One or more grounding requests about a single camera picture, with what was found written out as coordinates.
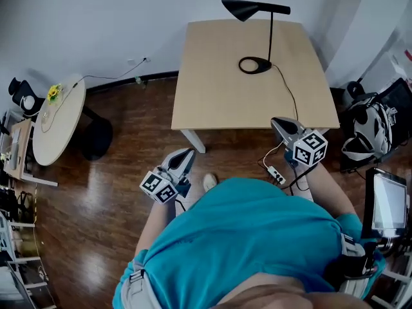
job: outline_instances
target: blue t-shirt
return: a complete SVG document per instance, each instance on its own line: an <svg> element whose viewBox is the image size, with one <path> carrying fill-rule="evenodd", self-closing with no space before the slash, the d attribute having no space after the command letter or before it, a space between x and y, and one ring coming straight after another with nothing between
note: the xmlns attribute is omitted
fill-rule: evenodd
<svg viewBox="0 0 412 309"><path fill-rule="evenodd" d="M361 230L354 214L335 220L270 183L232 178L175 218L136 260L162 308L209 308L258 272L295 277L307 292L333 292L322 275L341 255L341 231L359 241ZM132 272L130 263L116 289L116 309Z"/></svg>

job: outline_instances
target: person's arm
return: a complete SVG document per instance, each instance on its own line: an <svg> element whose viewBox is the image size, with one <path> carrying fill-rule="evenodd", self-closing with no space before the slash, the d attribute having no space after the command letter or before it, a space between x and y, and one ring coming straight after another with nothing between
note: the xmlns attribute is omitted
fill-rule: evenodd
<svg viewBox="0 0 412 309"><path fill-rule="evenodd" d="M137 243L135 256L139 254L141 250L149 249L155 239L175 217L176 208L174 206L174 200L170 200L163 205L155 201L143 228L142 235Z"/></svg>
<svg viewBox="0 0 412 309"><path fill-rule="evenodd" d="M347 213L356 214L348 196L322 164L318 164L309 172L306 180L314 202L326 209L334 218Z"/></svg>

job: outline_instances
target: black table base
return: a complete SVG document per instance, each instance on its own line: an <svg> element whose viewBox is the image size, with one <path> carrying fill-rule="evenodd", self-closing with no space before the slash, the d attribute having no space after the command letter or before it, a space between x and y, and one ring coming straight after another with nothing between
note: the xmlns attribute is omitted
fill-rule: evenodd
<svg viewBox="0 0 412 309"><path fill-rule="evenodd" d="M80 143L82 154L87 160L98 160L106 154L110 147L113 139L113 127L110 121L100 117L87 106L83 107L82 112L92 119L84 130Z"/></svg>

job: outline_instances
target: black baseboard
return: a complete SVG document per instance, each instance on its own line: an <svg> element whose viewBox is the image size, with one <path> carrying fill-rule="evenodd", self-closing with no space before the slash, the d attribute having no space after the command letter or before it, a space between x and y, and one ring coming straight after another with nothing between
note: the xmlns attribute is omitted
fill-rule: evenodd
<svg viewBox="0 0 412 309"><path fill-rule="evenodd" d="M179 71L170 71L170 72L161 72L161 73L154 73L152 75L141 75L140 79L142 82L147 82L149 80L158 80L164 78L173 78L179 75ZM91 87L87 89L87 93L95 93L96 91L107 90L113 87L132 84L136 82L135 78L128 78L118 81L109 82L107 84Z"/></svg>

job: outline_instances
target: white shoe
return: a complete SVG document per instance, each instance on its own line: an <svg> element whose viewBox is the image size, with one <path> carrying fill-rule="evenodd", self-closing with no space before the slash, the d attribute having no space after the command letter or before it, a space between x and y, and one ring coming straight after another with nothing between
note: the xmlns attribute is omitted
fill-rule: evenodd
<svg viewBox="0 0 412 309"><path fill-rule="evenodd" d="M211 188L214 188L217 184L218 181L212 173L207 173L203 177L203 188L205 189L205 192L209 191Z"/></svg>

